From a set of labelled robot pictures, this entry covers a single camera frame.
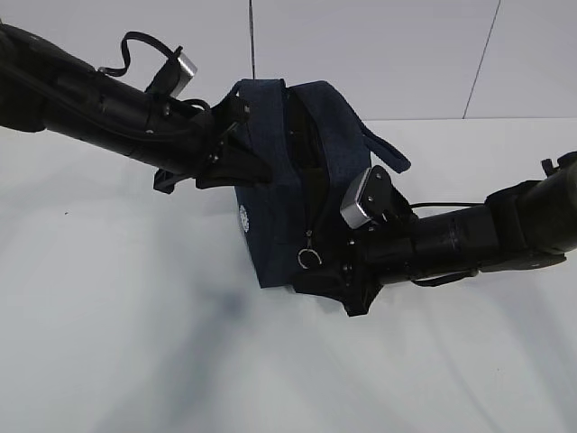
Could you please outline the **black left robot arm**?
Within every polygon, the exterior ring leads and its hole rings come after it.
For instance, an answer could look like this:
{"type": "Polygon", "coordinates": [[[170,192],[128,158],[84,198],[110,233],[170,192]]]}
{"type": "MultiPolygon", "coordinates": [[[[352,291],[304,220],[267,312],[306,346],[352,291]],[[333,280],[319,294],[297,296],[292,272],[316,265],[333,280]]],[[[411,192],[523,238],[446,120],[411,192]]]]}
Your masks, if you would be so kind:
{"type": "Polygon", "coordinates": [[[24,133],[52,131],[156,168],[155,190],[183,180],[199,189],[268,183],[270,165],[235,138],[250,108],[235,93],[216,106],[180,100],[197,73],[181,47],[143,32],[121,41],[121,68],[95,68],[57,45],[9,24],[1,26],[1,125],[24,133]],[[165,62],[144,90],[121,82],[131,66],[129,41],[165,62]]]}

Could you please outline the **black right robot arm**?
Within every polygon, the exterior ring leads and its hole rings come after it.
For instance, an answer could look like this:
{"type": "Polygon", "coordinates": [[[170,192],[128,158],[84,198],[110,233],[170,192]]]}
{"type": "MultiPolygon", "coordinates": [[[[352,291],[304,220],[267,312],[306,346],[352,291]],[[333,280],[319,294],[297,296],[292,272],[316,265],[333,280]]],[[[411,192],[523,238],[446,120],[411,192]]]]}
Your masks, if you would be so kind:
{"type": "Polygon", "coordinates": [[[380,290],[423,288],[484,272],[530,271],[562,263],[576,248],[576,154],[542,162],[545,178],[499,190],[481,203],[419,217],[379,165],[348,189],[346,237],[334,258],[295,275],[296,292],[326,297],[346,313],[368,313],[380,290]]]}

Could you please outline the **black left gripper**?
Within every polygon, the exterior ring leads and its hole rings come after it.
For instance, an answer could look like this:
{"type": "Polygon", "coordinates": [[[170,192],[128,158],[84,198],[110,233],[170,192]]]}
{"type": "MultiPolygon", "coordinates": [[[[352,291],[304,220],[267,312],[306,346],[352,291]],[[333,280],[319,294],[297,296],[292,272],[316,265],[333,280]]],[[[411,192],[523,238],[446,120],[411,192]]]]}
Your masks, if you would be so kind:
{"type": "Polygon", "coordinates": [[[246,124],[251,109],[235,94],[228,94],[216,106],[201,99],[182,103],[189,118],[173,124],[168,131],[149,130],[134,159],[157,169],[154,190],[171,194],[185,180],[198,189],[253,187],[272,180],[270,166],[235,137],[246,124]]]}

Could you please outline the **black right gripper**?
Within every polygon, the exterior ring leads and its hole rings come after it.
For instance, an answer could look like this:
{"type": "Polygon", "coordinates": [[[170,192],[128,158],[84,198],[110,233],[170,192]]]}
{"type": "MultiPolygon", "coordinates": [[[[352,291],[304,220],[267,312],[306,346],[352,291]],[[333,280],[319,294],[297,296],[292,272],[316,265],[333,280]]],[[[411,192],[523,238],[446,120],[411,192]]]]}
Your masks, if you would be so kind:
{"type": "Polygon", "coordinates": [[[295,275],[295,292],[337,301],[350,317],[367,314],[383,286],[418,278],[411,239],[418,221],[406,216],[351,233],[333,258],[295,275]]]}

